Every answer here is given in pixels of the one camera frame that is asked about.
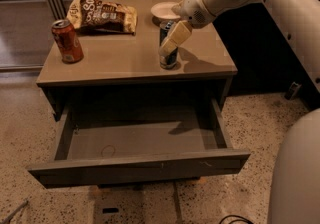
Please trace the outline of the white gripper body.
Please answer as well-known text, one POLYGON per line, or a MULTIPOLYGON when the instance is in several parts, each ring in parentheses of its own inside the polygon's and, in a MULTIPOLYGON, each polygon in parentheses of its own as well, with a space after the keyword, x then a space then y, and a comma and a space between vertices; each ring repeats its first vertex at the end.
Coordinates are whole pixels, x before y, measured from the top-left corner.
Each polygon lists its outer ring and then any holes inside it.
POLYGON ((180 16, 187 20, 194 29, 200 29, 213 22, 213 0, 183 0, 180 16))

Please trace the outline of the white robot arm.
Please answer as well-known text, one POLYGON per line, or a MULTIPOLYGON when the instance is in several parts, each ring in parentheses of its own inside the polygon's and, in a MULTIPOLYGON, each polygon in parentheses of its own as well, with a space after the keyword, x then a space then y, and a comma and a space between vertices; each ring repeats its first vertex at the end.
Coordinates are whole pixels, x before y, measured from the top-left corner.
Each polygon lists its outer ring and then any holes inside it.
MULTIPOLYGON (((194 29, 253 0, 182 0, 173 8, 181 20, 161 43, 160 59, 186 41, 194 29)), ((320 1, 262 2, 316 89, 320 77, 320 1)), ((268 224, 320 224, 320 109, 301 117, 280 146, 272 177, 268 224)))

